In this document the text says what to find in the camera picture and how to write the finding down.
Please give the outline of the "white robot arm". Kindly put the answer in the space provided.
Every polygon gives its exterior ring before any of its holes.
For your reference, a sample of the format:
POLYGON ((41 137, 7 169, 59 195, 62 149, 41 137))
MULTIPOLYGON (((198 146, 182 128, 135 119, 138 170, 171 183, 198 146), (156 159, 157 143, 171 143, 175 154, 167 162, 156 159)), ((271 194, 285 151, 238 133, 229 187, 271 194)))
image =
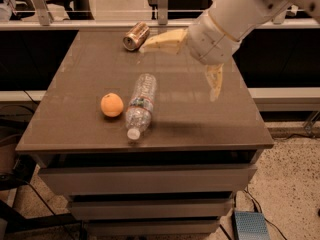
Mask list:
POLYGON ((210 99, 218 99, 223 66, 256 27, 274 19, 292 5, 320 18, 320 0, 216 0, 186 29, 148 38, 140 51, 176 54, 186 45, 192 57, 206 66, 210 99))

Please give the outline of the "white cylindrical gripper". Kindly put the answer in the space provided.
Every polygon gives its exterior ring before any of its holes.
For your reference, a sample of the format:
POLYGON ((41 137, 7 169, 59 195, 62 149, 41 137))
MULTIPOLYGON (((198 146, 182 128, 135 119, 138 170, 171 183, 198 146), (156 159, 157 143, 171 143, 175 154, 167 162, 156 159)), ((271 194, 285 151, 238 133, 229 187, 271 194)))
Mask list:
POLYGON ((241 42, 229 37, 203 12, 187 29, 175 29, 148 38, 140 47, 141 53, 163 52, 178 54, 187 39, 191 55, 206 67, 205 76, 210 86, 210 101, 219 98, 223 82, 223 63, 238 50, 241 42))

